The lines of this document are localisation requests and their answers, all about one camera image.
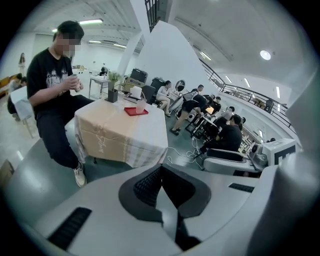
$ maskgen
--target floor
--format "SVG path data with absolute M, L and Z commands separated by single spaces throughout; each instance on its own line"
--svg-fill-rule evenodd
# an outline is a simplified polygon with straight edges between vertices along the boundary
M 88 90 L 82 94 L 88 96 Z M 7 99 L 0 99 L 0 164 L 8 159 L 15 174 L 5 189 L 5 198 L 13 214 L 20 221 L 33 226 L 37 220 L 50 209 L 54 208 L 65 199 L 73 195 L 80 188 L 75 182 L 74 173 L 69 168 L 63 167 L 50 159 L 47 150 L 39 138 L 34 120 L 29 119 L 32 134 L 31 138 L 22 122 L 16 122 L 7 111 Z M 200 169 L 185 157 L 188 151 L 194 151 L 190 133 L 182 129 L 179 136 L 169 132 L 176 122 L 176 118 L 166 117 L 168 149 L 167 156 L 172 158 L 174 164 Z M 70 145 L 76 150 L 74 140 L 74 123 L 66 125 L 66 134 Z M 166 157 L 164 163 L 170 163 Z M 85 164 L 85 173 L 88 182 L 130 170 L 131 167 L 122 162 L 98 159 L 94 163 L 88 157 Z

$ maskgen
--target white machine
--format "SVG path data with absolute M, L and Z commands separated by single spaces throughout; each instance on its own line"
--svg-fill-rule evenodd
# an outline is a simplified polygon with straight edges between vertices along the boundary
M 258 177 L 265 167 L 278 165 L 287 155 L 296 152 L 296 143 L 295 139 L 283 138 L 256 144 L 248 158 L 234 151 L 209 149 L 202 165 L 208 172 L 216 174 L 243 176 L 249 172 Z

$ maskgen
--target ceiling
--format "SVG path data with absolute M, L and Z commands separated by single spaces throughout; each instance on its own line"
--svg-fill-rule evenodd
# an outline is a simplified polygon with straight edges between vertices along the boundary
M 210 56 L 204 61 L 218 74 L 267 78 L 300 90 L 318 65 L 303 29 L 272 0 L 182 0 L 174 25 Z M 262 50 L 271 60 L 261 58 Z
M 62 21 L 102 19 L 103 23 L 83 25 L 83 40 L 115 41 L 127 45 L 134 33 L 140 31 L 138 21 L 125 0 L 55 0 L 44 1 L 21 26 L 22 32 L 53 35 Z M 143 47 L 140 41 L 137 49 Z

